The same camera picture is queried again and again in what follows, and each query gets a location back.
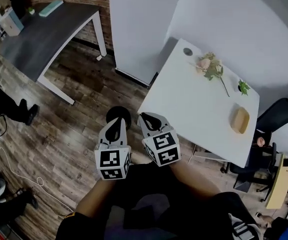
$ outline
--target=person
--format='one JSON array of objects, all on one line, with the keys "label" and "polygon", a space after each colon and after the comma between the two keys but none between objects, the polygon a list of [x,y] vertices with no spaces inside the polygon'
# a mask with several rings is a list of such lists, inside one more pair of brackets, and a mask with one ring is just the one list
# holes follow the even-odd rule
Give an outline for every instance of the person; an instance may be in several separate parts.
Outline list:
[{"label": "person", "polygon": [[0,89],[0,115],[6,115],[11,120],[25,123],[29,126],[37,115],[38,109],[39,107],[34,104],[28,110],[26,100],[24,99],[17,105],[10,96]]},{"label": "person", "polygon": [[288,240],[288,219],[282,217],[273,219],[271,216],[262,215],[260,212],[256,213],[256,216],[271,226],[264,234],[266,239]]},{"label": "person", "polygon": [[16,195],[12,200],[0,203],[0,227],[22,215],[27,204],[38,208],[37,200],[30,189],[19,189]]},{"label": "person", "polygon": [[261,239],[238,194],[180,160],[130,165],[126,179],[99,180],[60,224],[68,239]]}]

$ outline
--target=wooden floor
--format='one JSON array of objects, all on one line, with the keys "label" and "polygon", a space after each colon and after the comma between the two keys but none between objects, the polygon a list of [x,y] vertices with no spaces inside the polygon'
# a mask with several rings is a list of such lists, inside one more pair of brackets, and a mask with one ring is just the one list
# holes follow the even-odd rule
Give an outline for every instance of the wooden floor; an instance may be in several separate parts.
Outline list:
[{"label": "wooden floor", "polygon": [[[127,133],[134,158],[149,160],[141,144],[142,135],[136,125],[136,111],[148,90],[117,75],[109,58],[96,61],[97,51],[84,55],[70,43],[47,71],[46,77],[76,100],[73,106],[37,83],[33,83],[0,57],[0,84],[17,103],[26,99],[28,106],[40,106],[39,115],[31,126],[7,119],[7,133],[0,138],[0,147],[8,154],[12,169],[36,181],[44,179],[44,189],[74,209],[99,178],[96,172],[94,148],[100,129],[106,124],[105,115],[112,106],[124,106],[132,114],[132,127]],[[188,160],[193,144],[180,138],[181,152]],[[218,162],[200,161],[193,157],[192,166],[208,175],[223,191],[233,191],[235,175],[222,174]],[[64,206],[43,190],[23,180],[8,168],[0,152],[0,170],[8,188],[31,187],[39,202],[39,209],[30,205],[25,214],[16,219],[20,229],[32,240],[55,239],[57,228],[68,214]],[[255,184],[249,193],[240,193],[251,214],[262,211],[272,216],[284,216],[282,209],[265,210],[259,202],[264,193],[256,193]]]}]

